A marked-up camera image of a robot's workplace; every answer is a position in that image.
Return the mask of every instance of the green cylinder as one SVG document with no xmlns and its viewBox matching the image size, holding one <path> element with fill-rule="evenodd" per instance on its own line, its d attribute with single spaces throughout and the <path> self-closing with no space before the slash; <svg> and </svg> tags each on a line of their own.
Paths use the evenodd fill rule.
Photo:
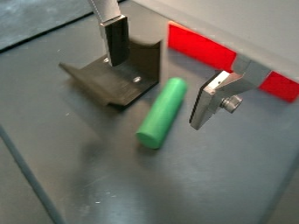
<svg viewBox="0 0 299 224">
<path fill-rule="evenodd" d="M 186 92 L 186 81 L 171 78 L 135 133 L 139 142 L 145 147 L 157 149 L 163 145 Z"/>
</svg>

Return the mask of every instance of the black plastic piece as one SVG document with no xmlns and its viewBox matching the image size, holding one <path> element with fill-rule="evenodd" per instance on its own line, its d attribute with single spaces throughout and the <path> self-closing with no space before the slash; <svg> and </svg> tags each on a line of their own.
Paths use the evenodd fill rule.
<svg viewBox="0 0 299 224">
<path fill-rule="evenodd" d="M 103 56 L 81 69 L 60 63 L 60 67 L 101 105 L 127 106 L 159 82 L 160 45 L 129 41 L 129 57 L 111 66 Z"/>
</svg>

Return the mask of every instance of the gray floor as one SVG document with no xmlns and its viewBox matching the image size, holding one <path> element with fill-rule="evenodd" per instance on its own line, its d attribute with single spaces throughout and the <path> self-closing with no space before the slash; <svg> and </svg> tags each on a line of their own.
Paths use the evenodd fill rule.
<svg viewBox="0 0 299 224">
<path fill-rule="evenodd" d="M 135 38 L 164 37 L 167 19 L 131 2 L 121 10 Z M 188 118 L 212 68 L 164 49 L 160 85 L 119 112 L 57 67 L 83 67 L 103 54 L 88 17 L 0 57 L 1 124 L 64 222 L 266 222 L 294 173 L 299 102 L 251 91 L 234 115 L 220 111 L 196 131 Z M 148 150 L 136 128 L 174 76 L 190 90 L 163 148 Z"/>
<path fill-rule="evenodd" d="M 1 0 L 0 52 L 89 13 L 88 0 Z"/>
</svg>

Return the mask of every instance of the red panel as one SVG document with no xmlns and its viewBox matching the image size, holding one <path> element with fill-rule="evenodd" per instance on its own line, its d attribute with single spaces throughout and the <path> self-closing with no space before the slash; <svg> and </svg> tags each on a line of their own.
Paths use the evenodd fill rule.
<svg viewBox="0 0 299 224">
<path fill-rule="evenodd" d="M 199 33 L 171 22 L 168 25 L 168 46 L 198 61 L 219 70 L 231 72 L 236 53 Z M 294 102 L 299 95 L 299 83 L 282 74 L 272 72 L 259 87 L 287 102 Z"/>
<path fill-rule="evenodd" d="M 299 84 L 276 72 L 267 76 L 259 88 L 287 102 L 294 102 L 299 95 Z"/>
</svg>

